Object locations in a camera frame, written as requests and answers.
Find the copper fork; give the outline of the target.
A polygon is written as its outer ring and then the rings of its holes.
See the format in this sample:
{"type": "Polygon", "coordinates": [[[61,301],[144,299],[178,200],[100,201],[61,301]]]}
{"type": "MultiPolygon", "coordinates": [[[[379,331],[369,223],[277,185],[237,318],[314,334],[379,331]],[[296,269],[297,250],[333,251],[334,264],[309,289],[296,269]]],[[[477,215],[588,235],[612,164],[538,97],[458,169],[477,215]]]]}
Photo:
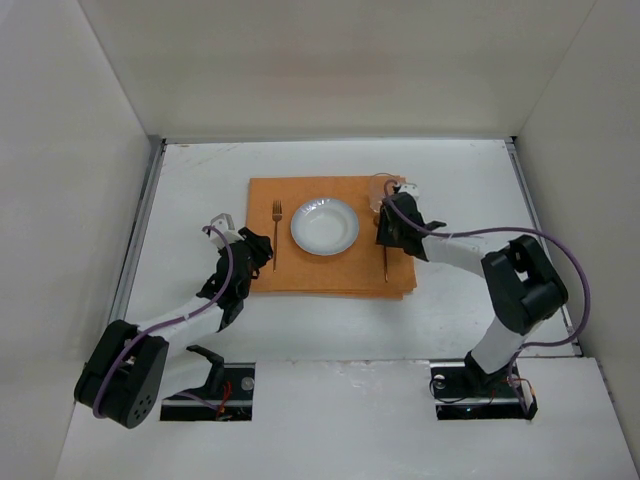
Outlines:
{"type": "Polygon", "coordinates": [[[280,200],[274,200],[272,205],[272,221],[274,223],[273,231],[273,271],[277,268],[278,259],[278,231],[279,223],[283,218],[283,207],[280,200]]]}

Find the clear plastic cup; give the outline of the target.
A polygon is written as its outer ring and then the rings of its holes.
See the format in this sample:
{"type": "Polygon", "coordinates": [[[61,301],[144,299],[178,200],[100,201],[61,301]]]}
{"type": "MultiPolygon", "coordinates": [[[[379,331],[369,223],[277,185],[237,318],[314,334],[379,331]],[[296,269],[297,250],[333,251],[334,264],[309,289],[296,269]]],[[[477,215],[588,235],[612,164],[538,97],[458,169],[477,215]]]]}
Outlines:
{"type": "Polygon", "coordinates": [[[379,213],[380,207],[382,205],[382,200],[385,197],[384,185],[389,180],[402,182],[402,179],[400,177],[386,172],[376,173],[369,178],[369,207],[374,215],[377,215],[379,213]]]}

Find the copper spoon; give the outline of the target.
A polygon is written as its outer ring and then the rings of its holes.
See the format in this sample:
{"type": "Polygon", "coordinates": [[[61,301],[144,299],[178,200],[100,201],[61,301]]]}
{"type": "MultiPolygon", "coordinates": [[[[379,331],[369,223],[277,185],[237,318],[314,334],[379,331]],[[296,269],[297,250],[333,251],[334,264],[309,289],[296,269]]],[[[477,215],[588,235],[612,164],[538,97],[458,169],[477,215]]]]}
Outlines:
{"type": "MultiPolygon", "coordinates": [[[[380,214],[377,213],[374,215],[374,219],[373,219],[374,225],[376,227],[376,229],[379,228],[380,225],[380,214]]],[[[387,254],[387,247],[386,246],[382,246],[382,258],[383,258],[383,274],[384,274],[384,281],[385,283],[388,283],[389,281],[389,277],[388,277],[388,254],[387,254]]]]}

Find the orange cloth napkin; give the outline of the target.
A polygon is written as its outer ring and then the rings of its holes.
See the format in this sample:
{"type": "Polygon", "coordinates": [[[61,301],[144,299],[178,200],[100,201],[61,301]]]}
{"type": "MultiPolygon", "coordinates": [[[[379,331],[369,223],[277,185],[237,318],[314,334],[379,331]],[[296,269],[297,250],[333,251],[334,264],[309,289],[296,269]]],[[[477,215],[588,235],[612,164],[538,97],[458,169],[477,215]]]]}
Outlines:
{"type": "Polygon", "coordinates": [[[414,259],[400,249],[388,249],[388,283],[384,281],[382,247],[375,243],[374,214],[369,207],[369,176],[252,178],[249,181],[246,226],[272,236],[272,205],[280,200],[283,218],[278,231],[278,259],[262,268],[251,290],[395,298],[417,286],[414,259]],[[344,201],[356,212],[360,232],[354,245],[333,256],[303,251],[294,242],[290,223],[305,202],[321,197],[344,201]]]}

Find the white paper plate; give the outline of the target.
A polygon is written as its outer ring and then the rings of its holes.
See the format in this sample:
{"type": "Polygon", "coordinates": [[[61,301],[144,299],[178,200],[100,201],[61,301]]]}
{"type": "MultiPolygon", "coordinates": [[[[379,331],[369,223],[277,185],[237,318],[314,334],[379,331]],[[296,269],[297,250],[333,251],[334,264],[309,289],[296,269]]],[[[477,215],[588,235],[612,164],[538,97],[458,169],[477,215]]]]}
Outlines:
{"type": "Polygon", "coordinates": [[[303,251],[333,256],[348,250],[358,238],[360,222],[354,209],[335,198],[316,198],[293,214],[290,231],[303,251]]]}

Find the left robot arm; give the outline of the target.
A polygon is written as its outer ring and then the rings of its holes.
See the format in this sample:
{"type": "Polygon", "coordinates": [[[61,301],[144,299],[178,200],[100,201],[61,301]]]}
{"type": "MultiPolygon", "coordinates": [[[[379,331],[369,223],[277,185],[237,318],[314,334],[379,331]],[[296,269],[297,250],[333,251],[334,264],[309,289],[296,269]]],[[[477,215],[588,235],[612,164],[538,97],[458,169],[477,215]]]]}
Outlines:
{"type": "Polygon", "coordinates": [[[200,291],[155,320],[116,320],[100,337],[74,389],[75,401],[95,417],[132,429],[166,398],[208,405],[214,395],[229,394],[224,358],[201,342],[236,320],[273,249],[268,237],[247,227],[235,231],[209,225],[203,231],[219,258],[200,291]]]}

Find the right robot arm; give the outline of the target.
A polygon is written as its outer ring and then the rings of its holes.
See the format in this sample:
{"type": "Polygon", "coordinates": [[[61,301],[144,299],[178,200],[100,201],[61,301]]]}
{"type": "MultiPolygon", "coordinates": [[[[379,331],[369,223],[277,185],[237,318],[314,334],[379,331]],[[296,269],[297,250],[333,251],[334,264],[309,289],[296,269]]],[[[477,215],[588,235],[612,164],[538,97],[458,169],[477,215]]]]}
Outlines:
{"type": "Polygon", "coordinates": [[[467,382],[486,388],[506,377],[514,355],[538,324],[568,301],[568,291],[537,240],[539,231],[494,227],[440,233],[445,226],[426,223],[414,196],[400,190],[382,201],[376,243],[485,280],[494,318],[464,365],[467,382]]]}

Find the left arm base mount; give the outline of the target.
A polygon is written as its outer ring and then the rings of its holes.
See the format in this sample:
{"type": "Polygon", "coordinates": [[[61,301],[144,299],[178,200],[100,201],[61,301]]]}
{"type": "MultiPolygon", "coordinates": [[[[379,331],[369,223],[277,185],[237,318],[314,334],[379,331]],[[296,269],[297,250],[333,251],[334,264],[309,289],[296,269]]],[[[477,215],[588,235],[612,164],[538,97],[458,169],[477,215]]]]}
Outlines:
{"type": "Polygon", "coordinates": [[[205,387],[162,401],[162,422],[248,422],[253,414],[255,363],[231,363],[214,391],[205,387]]]}

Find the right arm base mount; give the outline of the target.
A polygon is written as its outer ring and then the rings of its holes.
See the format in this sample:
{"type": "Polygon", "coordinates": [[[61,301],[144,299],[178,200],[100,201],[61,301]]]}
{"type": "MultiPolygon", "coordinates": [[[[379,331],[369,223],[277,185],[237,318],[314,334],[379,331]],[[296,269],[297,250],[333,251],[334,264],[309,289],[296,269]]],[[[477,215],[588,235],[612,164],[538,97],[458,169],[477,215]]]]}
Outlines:
{"type": "Polygon", "coordinates": [[[474,386],[462,361],[433,362],[428,387],[440,421],[530,421],[538,413],[535,390],[516,367],[512,379],[499,373],[488,385],[474,386]]]}

